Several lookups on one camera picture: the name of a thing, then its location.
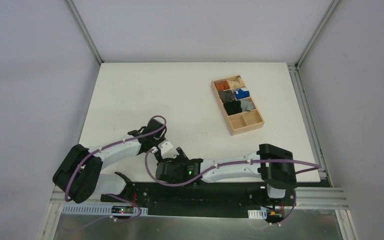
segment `white table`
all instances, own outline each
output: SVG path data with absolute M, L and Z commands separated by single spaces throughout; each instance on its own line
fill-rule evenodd
M 241 75 L 265 124 L 231 136 L 211 91 L 212 80 Z M 167 119 L 165 137 L 192 158 L 240 156 L 272 144 L 294 159 L 315 163 L 291 77 L 285 63 L 104 63 L 80 137 L 83 146 L 99 146 L 145 126 L 154 115 Z M 156 160 L 149 159 L 151 172 Z M 307 168 L 295 165 L 295 169 Z M 132 181 L 152 182 L 144 154 L 124 159 L 104 173 L 122 172 Z M 297 175 L 319 182 L 317 171 Z M 257 178 L 229 179 L 261 181 Z

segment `brown cloth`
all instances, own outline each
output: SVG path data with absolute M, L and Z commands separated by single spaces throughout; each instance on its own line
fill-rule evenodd
M 220 83 L 214 83 L 214 84 L 217 91 L 223 91 L 231 88 L 227 81 L 222 81 Z

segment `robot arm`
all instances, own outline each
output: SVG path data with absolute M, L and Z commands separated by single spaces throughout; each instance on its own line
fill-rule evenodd
M 101 146 L 89 149 L 78 144 L 70 150 L 52 180 L 63 191 L 66 191 L 69 179 L 81 160 L 89 153 L 97 152 L 84 162 L 68 191 L 68 195 L 74 202 L 82 203 L 91 195 L 120 195 L 130 180 L 123 174 L 102 174 L 100 172 L 122 159 L 148 152 L 151 149 L 156 149 L 153 154 L 158 161 L 155 177 L 159 181 L 171 184 L 184 183 L 191 180 L 205 169 L 217 164 L 243 160 L 292 159 L 291 152 L 270 144 L 262 144 L 259 147 L 259 151 L 239 157 L 228 159 L 188 159 L 180 147 L 175 149 L 171 142 L 165 138 L 166 131 L 167 128 L 162 123 L 151 119 L 147 126 L 141 127 L 139 130 L 130 131 L 124 137 L 124 139 L 131 137 L 137 139 L 123 141 L 124 143 L 106 149 L 103 149 Z M 228 165 L 206 172 L 195 183 L 214 183 L 222 179 L 242 177 L 263 179 L 267 183 L 266 190 L 268 196 L 273 199 L 283 198 L 287 189 L 294 189 L 297 186 L 295 168 L 291 163 Z

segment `white wall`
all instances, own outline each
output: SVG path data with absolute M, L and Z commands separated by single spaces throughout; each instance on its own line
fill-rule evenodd
M 62 0 L 0 0 L 0 239 L 35 239 L 99 66 Z
M 384 239 L 384 0 L 342 1 L 301 70 L 359 237 Z
M 331 0 L 75 0 L 105 61 L 295 62 Z

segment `wooden tray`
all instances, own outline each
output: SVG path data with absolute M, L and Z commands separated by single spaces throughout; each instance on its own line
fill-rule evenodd
M 250 100 L 254 106 L 255 109 L 252 111 L 243 111 L 241 113 L 237 113 L 234 115 L 228 115 L 226 112 L 225 106 L 223 105 L 222 100 L 220 99 L 219 92 L 217 91 L 216 84 L 219 84 L 223 81 L 235 81 L 235 86 L 233 87 L 231 84 L 229 84 L 229 89 L 230 91 L 235 91 L 238 88 L 246 88 L 246 85 L 244 81 L 242 80 L 240 75 L 236 76 L 231 76 L 228 78 L 223 78 L 219 80 L 215 80 L 211 82 L 211 89 L 212 92 L 214 93 L 215 100 L 217 101 L 218 106 L 220 107 L 221 114 L 224 117 L 224 120 L 226 121 L 227 127 L 229 128 L 230 135 L 237 135 L 237 134 L 242 134 L 246 133 L 252 130 L 260 129 L 264 125 L 264 119 L 260 114 L 260 111 L 258 110 L 258 107 L 256 103 L 253 100 L 252 97 L 252 89 L 248 89 L 250 92 L 250 96 L 246 98 L 242 98 L 240 100 Z

